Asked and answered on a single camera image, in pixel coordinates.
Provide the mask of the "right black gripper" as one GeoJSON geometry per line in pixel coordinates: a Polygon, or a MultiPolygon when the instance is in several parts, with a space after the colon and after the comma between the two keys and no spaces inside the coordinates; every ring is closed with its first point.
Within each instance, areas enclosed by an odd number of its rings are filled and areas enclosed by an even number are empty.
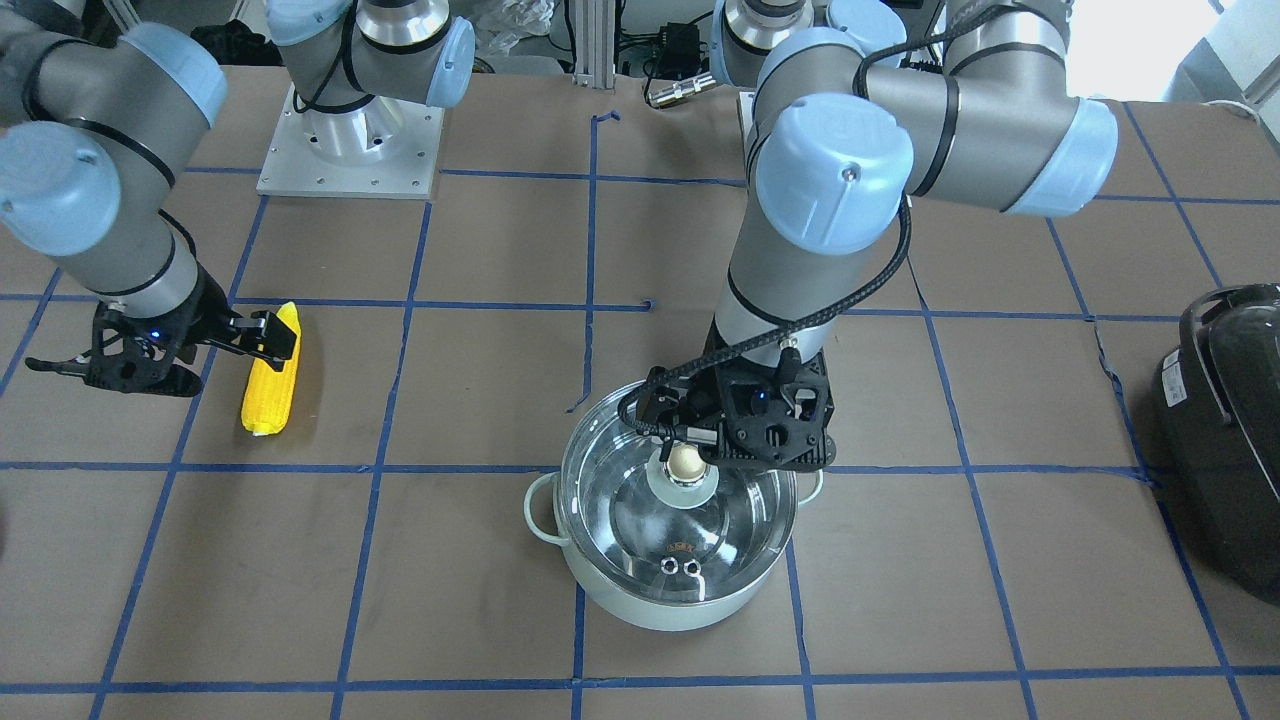
{"type": "Polygon", "coordinates": [[[278,313],[233,314],[220,284],[200,268],[191,296],[160,316],[131,318],[100,304],[82,382],[125,395],[195,397],[204,382],[186,365],[197,345],[256,357],[271,372],[284,372],[300,332],[278,313]]]}

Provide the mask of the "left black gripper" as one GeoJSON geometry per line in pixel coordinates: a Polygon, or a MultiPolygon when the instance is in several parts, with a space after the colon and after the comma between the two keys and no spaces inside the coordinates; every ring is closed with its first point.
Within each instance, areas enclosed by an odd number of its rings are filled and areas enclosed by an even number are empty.
{"type": "Polygon", "coordinates": [[[835,460],[827,432],[835,402],[823,352],[800,363],[797,351],[786,350],[774,368],[736,357],[696,373],[692,387],[677,378],[630,395],[630,428],[660,445],[662,462],[677,443],[721,468],[809,473],[835,460]],[[690,413],[690,421],[681,413],[690,413]]]}

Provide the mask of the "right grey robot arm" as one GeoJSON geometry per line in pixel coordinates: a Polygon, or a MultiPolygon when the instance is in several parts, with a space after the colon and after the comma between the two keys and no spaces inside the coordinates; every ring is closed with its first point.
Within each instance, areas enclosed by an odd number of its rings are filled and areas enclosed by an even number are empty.
{"type": "MultiPolygon", "coordinates": [[[[323,158],[351,158],[328,133],[366,110],[361,156],[379,152],[396,137],[384,105],[452,108],[472,74],[474,26],[447,1],[269,1],[265,20],[323,158]]],[[[28,369],[172,397],[201,392],[200,345],[288,369],[300,333],[237,313],[163,209],[227,95],[215,56],[170,26],[101,47],[81,9],[3,4],[3,224],[99,301],[86,351],[28,369]]]]}

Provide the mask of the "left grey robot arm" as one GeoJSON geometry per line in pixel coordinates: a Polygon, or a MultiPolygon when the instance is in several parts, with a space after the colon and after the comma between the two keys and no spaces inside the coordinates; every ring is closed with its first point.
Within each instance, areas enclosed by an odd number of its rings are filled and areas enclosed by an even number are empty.
{"type": "Polygon", "coordinates": [[[1066,88],[1069,1],[950,1],[937,72],[878,1],[800,29],[763,61],[745,158],[748,208],[705,352],[655,369],[618,419],[723,468],[815,471],[835,460],[823,346],[844,310],[908,258],[909,199],[1066,217],[1117,151],[1102,102],[1066,88]]]}

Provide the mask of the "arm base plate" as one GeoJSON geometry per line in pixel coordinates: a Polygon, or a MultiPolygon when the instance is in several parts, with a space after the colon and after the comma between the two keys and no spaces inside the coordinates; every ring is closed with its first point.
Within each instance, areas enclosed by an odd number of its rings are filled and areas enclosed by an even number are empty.
{"type": "Polygon", "coordinates": [[[256,184],[266,196],[429,200],[442,108],[375,97],[346,114],[300,113],[288,90],[256,184]]]}
{"type": "Polygon", "coordinates": [[[754,92],[748,92],[748,91],[739,92],[739,120],[741,126],[744,155],[748,155],[750,152],[750,147],[753,145],[754,102],[755,102],[754,92]]]}

